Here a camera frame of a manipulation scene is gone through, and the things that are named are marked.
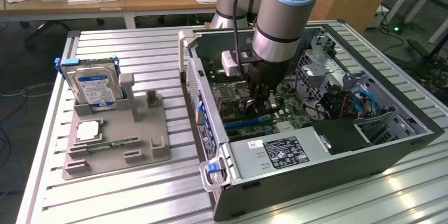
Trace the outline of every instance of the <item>aluminum slotted surface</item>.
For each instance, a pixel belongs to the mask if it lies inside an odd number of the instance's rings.
[[[447,107],[347,25],[335,21],[327,23],[447,130]],[[29,183],[26,191],[26,194],[37,193],[35,207],[30,211],[21,210],[21,214],[27,215],[22,220],[33,223],[214,223],[178,72],[178,32],[194,28],[198,27],[82,33],[69,56],[81,59],[118,56],[122,72],[135,73],[137,95],[154,88],[163,95],[173,159],[63,180],[74,95],[67,85],[62,85],[55,114],[47,115],[55,116],[55,124],[46,163],[39,170],[41,184]],[[361,70],[342,48],[337,50],[346,67],[351,71]],[[447,223],[447,188],[448,133],[383,174],[222,223]]]

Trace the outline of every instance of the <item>chair wheel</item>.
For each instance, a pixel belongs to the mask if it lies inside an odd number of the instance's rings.
[[[101,26],[103,26],[105,25],[105,19],[102,19],[102,18],[98,18],[97,19],[97,23],[101,25]]]
[[[26,49],[29,51],[34,51],[37,49],[37,45],[35,44],[26,44]]]
[[[25,29],[30,28],[30,22],[21,21],[19,24],[21,24],[22,28],[25,28]]]

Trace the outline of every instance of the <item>red wire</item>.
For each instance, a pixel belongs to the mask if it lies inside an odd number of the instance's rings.
[[[339,117],[343,116],[343,112],[345,112],[345,106],[346,106],[346,101],[347,101],[347,97],[350,97],[351,95],[349,94],[346,97],[345,97],[345,102],[343,102],[343,106],[342,106],[342,113],[339,114]]]

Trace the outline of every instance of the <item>small electronic device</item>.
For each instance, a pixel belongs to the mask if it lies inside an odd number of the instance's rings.
[[[74,92],[77,104],[89,104],[93,111],[117,109],[125,98],[119,84],[119,59],[67,59],[61,71]]]

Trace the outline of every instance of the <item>power supply label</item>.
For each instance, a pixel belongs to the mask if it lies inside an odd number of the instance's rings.
[[[295,136],[263,144],[273,166],[277,169],[310,161],[307,153]]]

